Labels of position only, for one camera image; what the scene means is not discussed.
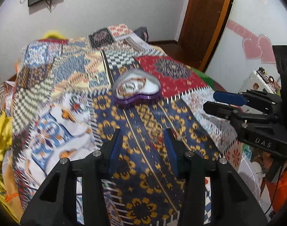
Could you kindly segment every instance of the metal screw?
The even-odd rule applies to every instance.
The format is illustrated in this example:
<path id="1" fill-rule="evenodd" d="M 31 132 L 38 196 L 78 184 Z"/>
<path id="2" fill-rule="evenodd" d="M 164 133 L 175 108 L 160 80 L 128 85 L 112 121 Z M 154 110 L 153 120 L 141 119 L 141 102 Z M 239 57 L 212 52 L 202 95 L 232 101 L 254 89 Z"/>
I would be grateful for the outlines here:
<path id="1" fill-rule="evenodd" d="M 223 165 L 227 164 L 227 160 L 223 157 L 219 159 L 219 162 Z"/>
<path id="2" fill-rule="evenodd" d="M 102 152 L 100 152 L 99 150 L 95 150 L 92 152 L 93 156 L 98 157 L 102 154 Z"/>
<path id="3" fill-rule="evenodd" d="M 187 157 L 193 157 L 194 154 L 195 154 L 195 153 L 194 153 L 193 151 L 191 151 L 191 150 L 188 150 L 188 151 L 185 152 L 185 155 L 186 155 Z"/>
<path id="4" fill-rule="evenodd" d="M 61 164 L 66 164 L 67 162 L 68 162 L 68 159 L 66 157 L 64 157 L 60 160 Z"/>

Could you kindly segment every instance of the blanket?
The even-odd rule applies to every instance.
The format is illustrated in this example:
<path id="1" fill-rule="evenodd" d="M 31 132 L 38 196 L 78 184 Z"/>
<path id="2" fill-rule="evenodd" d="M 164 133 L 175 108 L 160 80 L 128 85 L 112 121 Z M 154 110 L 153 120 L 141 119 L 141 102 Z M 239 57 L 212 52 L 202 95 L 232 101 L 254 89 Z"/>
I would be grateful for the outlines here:
<path id="1" fill-rule="evenodd" d="M 110 181 L 102 181 L 111 224 L 177 225 L 185 182 L 172 172 L 163 130 L 172 128 L 188 149 L 205 159 L 228 156 L 237 144 L 226 120 L 203 113 L 203 101 L 214 101 L 212 88 L 124 24 L 77 39 L 32 42 L 22 50 L 20 62 L 13 93 L 12 173 L 7 173 L 13 178 L 4 180 L 17 186 L 17 207 L 23 210 L 60 158 L 84 158 L 120 128 L 117 169 Z M 159 79 L 162 97 L 156 103 L 116 106 L 111 87 L 131 69 Z M 84 223 L 81 182 L 78 178 L 77 216 Z M 209 179 L 205 195 L 208 223 Z"/>

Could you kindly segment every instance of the wooden door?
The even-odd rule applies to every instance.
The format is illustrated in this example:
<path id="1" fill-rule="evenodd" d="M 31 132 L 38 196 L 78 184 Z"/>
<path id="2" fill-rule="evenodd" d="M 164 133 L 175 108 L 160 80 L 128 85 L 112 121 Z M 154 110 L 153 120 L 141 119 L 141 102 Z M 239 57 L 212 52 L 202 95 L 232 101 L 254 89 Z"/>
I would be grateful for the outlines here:
<path id="1" fill-rule="evenodd" d="M 203 71 L 228 17 L 231 0 L 189 0 L 178 44 Z"/>

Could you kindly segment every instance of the bed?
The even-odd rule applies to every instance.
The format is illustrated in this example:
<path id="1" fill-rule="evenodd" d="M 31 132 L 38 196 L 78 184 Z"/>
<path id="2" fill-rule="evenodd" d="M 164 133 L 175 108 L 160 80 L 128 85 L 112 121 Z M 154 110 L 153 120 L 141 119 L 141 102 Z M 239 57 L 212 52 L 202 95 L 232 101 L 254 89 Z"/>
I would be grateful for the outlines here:
<path id="1" fill-rule="evenodd" d="M 60 158 L 84 158 L 123 131 L 117 170 L 103 181 L 112 225 L 175 225 L 184 181 L 177 180 L 161 141 L 172 128 L 202 158 L 219 154 L 239 168 L 242 143 L 228 121 L 207 115 L 219 84 L 170 58 L 124 24 L 77 39 L 31 42 L 20 55 L 12 90 L 12 146 L 0 167 L 0 201 L 19 222 L 36 190 Z M 131 69 L 157 77 L 161 98 L 120 108 L 111 87 Z M 205 223 L 211 191 L 206 178 Z M 78 222 L 84 223 L 81 179 L 77 183 Z"/>

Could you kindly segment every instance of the yellow cloth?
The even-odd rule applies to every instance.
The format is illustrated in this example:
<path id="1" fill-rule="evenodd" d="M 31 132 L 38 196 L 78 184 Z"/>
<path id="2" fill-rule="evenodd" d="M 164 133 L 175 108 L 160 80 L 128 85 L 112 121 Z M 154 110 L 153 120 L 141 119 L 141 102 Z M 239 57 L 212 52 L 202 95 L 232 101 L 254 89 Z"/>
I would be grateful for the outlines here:
<path id="1" fill-rule="evenodd" d="M 12 121 L 11 117 L 6 117 L 5 112 L 2 111 L 0 116 L 0 202 L 3 204 L 7 212 L 15 219 L 16 222 L 19 222 L 13 213 L 13 211 L 8 207 L 5 201 L 6 190 L 3 183 L 3 177 L 1 172 L 1 166 L 3 161 L 4 153 L 12 145 Z"/>

